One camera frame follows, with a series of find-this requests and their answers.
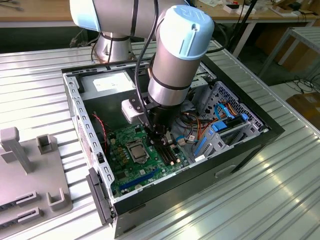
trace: sticker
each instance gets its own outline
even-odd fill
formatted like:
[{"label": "sticker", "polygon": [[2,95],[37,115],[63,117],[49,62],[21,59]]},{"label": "sticker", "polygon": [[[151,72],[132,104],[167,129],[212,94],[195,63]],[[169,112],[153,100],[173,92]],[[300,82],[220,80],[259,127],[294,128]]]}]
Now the sticker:
[{"label": "sticker", "polygon": [[195,138],[196,138],[196,137],[195,137],[195,136],[193,136],[193,135],[190,135],[190,136],[189,136],[189,140],[190,140],[190,141],[195,140]]},{"label": "sticker", "polygon": [[132,84],[127,78],[124,72],[112,72],[107,75],[107,77],[102,77],[93,80],[93,84],[98,92],[117,89],[125,90],[132,89]]},{"label": "sticker", "polygon": [[308,100],[309,103],[316,103],[317,100],[313,96],[305,96],[305,99]]},{"label": "sticker", "polygon": [[194,160],[196,162],[199,162],[200,160],[205,159],[205,158],[206,158],[205,155],[202,154],[201,156],[196,157]]}]

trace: metal work surface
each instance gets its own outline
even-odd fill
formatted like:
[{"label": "metal work surface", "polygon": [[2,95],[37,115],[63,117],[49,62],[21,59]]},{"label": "metal work surface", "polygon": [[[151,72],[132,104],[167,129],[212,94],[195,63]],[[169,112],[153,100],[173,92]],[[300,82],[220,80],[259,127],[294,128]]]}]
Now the metal work surface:
[{"label": "metal work surface", "polygon": [[320,54],[320,26],[312,26],[312,27],[289,27],[282,38],[279,40],[277,45],[272,50],[271,54],[265,60],[261,71],[258,76],[261,78],[263,74],[266,72],[271,62],[275,59],[278,52],[282,49],[283,45],[287,42],[289,37],[292,36],[295,38],[294,43],[290,46],[287,52],[284,54],[285,56],[279,61],[279,64],[282,65],[287,57],[292,53],[292,51],[296,48],[299,42],[304,43],[309,48]]},{"label": "metal work surface", "polygon": [[[152,43],[146,57],[155,52]],[[138,54],[142,43],[134,44]],[[0,128],[21,141],[57,138],[73,209],[12,239],[111,239],[86,182],[88,169],[71,121],[61,68],[89,65],[91,48],[0,55]],[[319,239],[320,140],[309,125],[230,53],[208,55],[284,129],[242,170],[119,239]]]},{"label": "metal work surface", "polygon": [[293,27],[291,35],[320,54],[320,27]]}]

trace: expansion slot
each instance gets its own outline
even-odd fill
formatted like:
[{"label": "expansion slot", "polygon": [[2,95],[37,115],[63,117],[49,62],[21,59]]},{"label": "expansion slot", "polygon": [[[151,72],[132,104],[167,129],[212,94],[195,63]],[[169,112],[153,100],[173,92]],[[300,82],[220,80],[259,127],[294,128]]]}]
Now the expansion slot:
[{"label": "expansion slot", "polygon": [[159,169],[157,168],[157,169],[153,170],[152,172],[149,172],[149,173],[146,174],[146,175],[143,175],[143,176],[141,176],[141,177],[138,177],[137,179],[132,180],[132,181],[130,181],[130,182],[127,182],[127,183],[121,185],[121,186],[119,187],[119,189],[120,189],[120,190],[124,190],[124,189],[130,188],[130,187],[132,187],[132,186],[135,186],[135,185],[137,185],[138,183],[141,183],[141,182],[143,182],[143,181],[145,181],[145,180],[151,179],[151,178],[157,173],[158,170],[159,170]]}]

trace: cardboard box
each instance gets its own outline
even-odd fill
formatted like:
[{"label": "cardboard box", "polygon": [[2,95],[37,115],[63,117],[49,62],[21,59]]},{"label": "cardboard box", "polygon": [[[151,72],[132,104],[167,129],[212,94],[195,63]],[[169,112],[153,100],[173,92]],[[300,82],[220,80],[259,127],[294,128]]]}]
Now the cardboard box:
[{"label": "cardboard box", "polygon": [[300,9],[309,10],[314,0],[302,0]]},{"label": "cardboard box", "polygon": [[296,94],[289,97],[286,102],[320,130],[320,93]]}]

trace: black cable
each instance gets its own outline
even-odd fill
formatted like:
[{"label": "black cable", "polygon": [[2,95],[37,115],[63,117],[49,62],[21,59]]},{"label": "black cable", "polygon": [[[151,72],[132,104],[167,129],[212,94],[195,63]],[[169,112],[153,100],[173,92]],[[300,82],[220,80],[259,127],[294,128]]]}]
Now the black cable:
[{"label": "black cable", "polygon": [[139,76],[139,68],[140,68],[141,61],[143,59],[143,56],[144,56],[144,54],[145,54],[145,52],[147,50],[147,47],[148,47],[149,43],[151,42],[152,37],[154,36],[155,30],[156,30],[156,27],[157,27],[157,22],[158,22],[158,17],[159,17],[158,0],[153,0],[153,3],[154,3],[154,19],[153,19],[152,30],[151,30],[146,42],[144,43],[142,51],[141,51],[141,53],[140,53],[140,55],[138,57],[138,60],[136,61],[135,70],[134,70],[134,83],[135,83],[135,87],[136,87],[136,93],[138,95],[140,104],[142,106],[143,113],[144,113],[145,118],[146,118],[146,123],[148,125],[147,127],[149,127],[152,132],[155,130],[155,128],[154,128],[154,125],[153,125],[153,123],[152,123],[152,121],[150,119],[150,116],[148,114],[148,110],[146,108],[146,105],[144,103],[144,99],[143,99],[142,94],[141,94],[141,89],[140,89],[140,83],[139,83],[138,76]]},{"label": "black cable", "polygon": [[234,33],[234,37],[230,40],[230,43],[229,43],[229,46],[228,46],[228,51],[230,51],[231,48],[232,48],[232,46],[236,43],[237,38],[239,37],[239,33],[242,32],[243,28],[245,28],[246,21],[248,20],[249,15],[251,14],[252,9],[254,9],[257,1],[258,1],[258,0],[252,0],[251,4],[250,4],[250,6],[249,6],[248,11],[246,12],[244,18],[243,18],[242,21],[241,21],[240,26],[236,26],[236,31],[235,31],[235,33]]},{"label": "black cable", "polygon": [[314,76],[311,78],[310,82],[313,82],[313,81],[315,80],[315,77],[317,77],[317,76],[319,76],[319,75],[320,75],[320,73],[314,75]]},{"label": "black cable", "polygon": [[212,54],[212,53],[216,53],[216,52],[222,51],[223,49],[225,49],[229,45],[229,38],[228,38],[226,32],[223,30],[222,27],[219,26],[219,24],[216,24],[216,22],[214,22],[214,25],[216,25],[218,27],[218,29],[221,31],[221,33],[222,33],[222,35],[224,37],[224,44],[220,48],[207,51],[206,52],[207,54]]},{"label": "black cable", "polygon": [[110,49],[109,49],[109,56],[108,56],[108,63],[110,63],[110,58],[111,58],[111,51],[112,51],[112,44],[114,42],[114,34],[111,32],[110,33],[110,37],[111,37],[111,40],[110,40]]},{"label": "black cable", "polygon": [[95,46],[97,45],[97,42],[98,42],[98,40],[93,44],[92,49],[91,49],[91,62],[94,61],[93,53],[94,53]]},{"label": "black cable", "polygon": [[[290,87],[291,89],[293,89],[293,90],[295,90],[295,91],[297,91],[297,92],[299,92],[301,94],[311,93],[312,91],[319,92],[318,89],[320,89],[320,84],[318,84],[317,82],[313,82],[313,80],[308,80],[306,78],[300,78],[297,75],[294,76],[293,80],[287,80],[287,81],[284,81],[283,83],[285,83],[288,87]],[[293,83],[298,89],[290,86],[288,83]],[[310,88],[310,89],[304,89],[299,84],[300,85],[304,85],[304,86],[306,86],[307,88]]]},{"label": "black cable", "polygon": [[230,39],[233,39],[233,38],[235,37],[236,28],[237,28],[237,26],[238,26],[238,24],[239,24],[239,22],[240,22],[242,13],[244,12],[244,8],[245,8],[245,1],[243,1],[241,13],[240,13],[240,16],[239,16],[239,18],[238,18],[238,22],[237,22],[236,25],[234,26],[234,30],[233,30],[233,33],[232,33]]}]

